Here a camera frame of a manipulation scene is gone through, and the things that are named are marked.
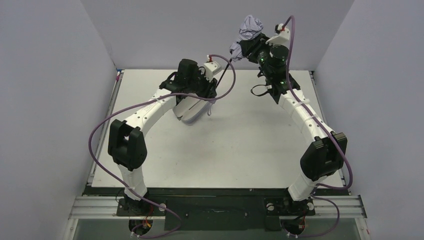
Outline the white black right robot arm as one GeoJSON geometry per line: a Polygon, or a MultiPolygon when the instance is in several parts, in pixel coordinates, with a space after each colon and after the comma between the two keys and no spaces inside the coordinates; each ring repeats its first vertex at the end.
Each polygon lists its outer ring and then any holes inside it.
{"type": "Polygon", "coordinates": [[[309,143],[299,161],[300,174],[284,189],[281,201],[286,213],[308,210],[313,191],[344,166],[347,137],[334,132],[311,107],[301,86],[289,73],[289,48],[271,43],[271,38],[262,33],[239,44],[242,56],[259,65],[257,76],[265,77],[267,94],[287,112],[309,143]]]}

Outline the lavender umbrella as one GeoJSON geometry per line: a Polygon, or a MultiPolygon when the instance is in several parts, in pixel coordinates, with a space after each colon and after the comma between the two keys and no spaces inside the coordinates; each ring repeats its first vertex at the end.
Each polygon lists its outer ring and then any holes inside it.
{"type": "Polygon", "coordinates": [[[225,94],[222,95],[223,97],[233,89],[236,83],[236,72],[232,62],[237,62],[245,58],[242,53],[242,41],[250,41],[255,39],[262,33],[263,28],[263,24],[258,18],[255,18],[252,15],[246,16],[244,22],[240,25],[237,40],[233,42],[229,48],[230,60],[225,57],[218,56],[217,54],[211,55],[211,57],[218,57],[225,60],[227,62],[227,66],[231,67],[233,72],[233,81],[231,87],[225,94]]]}

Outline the lavender umbrella case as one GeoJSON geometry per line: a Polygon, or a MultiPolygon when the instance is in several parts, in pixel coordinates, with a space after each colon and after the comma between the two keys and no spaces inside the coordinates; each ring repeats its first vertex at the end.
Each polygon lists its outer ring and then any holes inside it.
{"type": "Polygon", "coordinates": [[[176,118],[186,125],[191,125],[205,114],[213,104],[209,101],[186,97],[172,111],[176,118]]]}

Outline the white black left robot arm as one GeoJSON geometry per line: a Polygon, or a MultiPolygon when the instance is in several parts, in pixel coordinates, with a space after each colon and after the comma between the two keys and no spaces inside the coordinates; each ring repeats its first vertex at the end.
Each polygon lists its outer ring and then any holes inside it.
{"type": "Polygon", "coordinates": [[[214,104],[218,84],[215,75],[221,70],[216,61],[198,66],[196,61],[184,58],[177,71],[159,85],[151,104],[110,124],[107,152],[129,186],[124,191],[124,207],[140,214],[151,210],[151,204],[141,199],[148,196],[142,164],[148,154],[145,137],[149,130],[169,110],[184,124],[193,124],[214,104]]]}

